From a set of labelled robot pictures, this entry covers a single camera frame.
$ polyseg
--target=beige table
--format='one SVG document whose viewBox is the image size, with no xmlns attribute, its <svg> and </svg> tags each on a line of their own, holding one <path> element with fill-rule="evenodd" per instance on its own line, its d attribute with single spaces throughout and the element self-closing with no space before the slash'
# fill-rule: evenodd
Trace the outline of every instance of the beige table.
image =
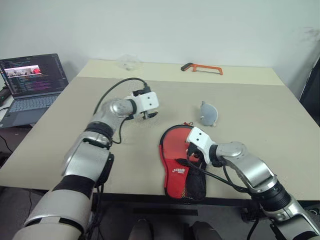
<svg viewBox="0 0 320 240">
<path fill-rule="evenodd" d="M 163 195 L 160 137 L 173 125 L 194 122 L 218 143 L 246 144 L 298 200 L 319 200 L 317 124 L 271 68 L 222 68 L 222 76 L 182 72 L 178 64 L 143 63 L 139 70 L 126 71 L 113 61 L 89 61 L 0 169 L 0 185 L 44 190 L 54 187 L 61 179 L 65 153 L 85 129 L 100 96 L 117 79 L 141 77 L 158 95 L 159 114 L 123 125 L 123 143 L 111 148 L 115 162 L 105 192 Z M 140 84 L 122 84 L 108 97 L 125 97 Z M 202 100 L 217 108 L 216 127 L 200 125 Z M 220 168 L 208 169 L 222 176 Z M 207 178 L 207 197 L 248 199 L 249 195 Z"/>
</svg>

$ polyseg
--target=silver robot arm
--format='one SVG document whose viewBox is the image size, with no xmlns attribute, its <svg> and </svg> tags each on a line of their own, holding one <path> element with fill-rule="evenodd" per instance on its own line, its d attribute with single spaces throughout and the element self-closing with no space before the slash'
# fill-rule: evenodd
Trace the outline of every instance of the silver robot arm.
<svg viewBox="0 0 320 240">
<path fill-rule="evenodd" d="M 114 99 L 102 105 L 65 156 L 63 179 L 47 192 L 14 236 L 14 240 L 77 240 L 86 232 L 93 188 L 104 184 L 113 162 L 114 132 L 124 119 L 151 118 L 159 106 L 155 92 Z"/>
<path fill-rule="evenodd" d="M 246 185 L 248 193 L 272 221 L 277 239 L 320 239 L 320 229 L 298 201 L 280 184 L 264 161 L 248 152 L 241 142 L 217 144 L 201 129 L 194 127 L 187 137 L 188 154 L 200 151 L 207 164 L 229 166 Z"/>
</svg>

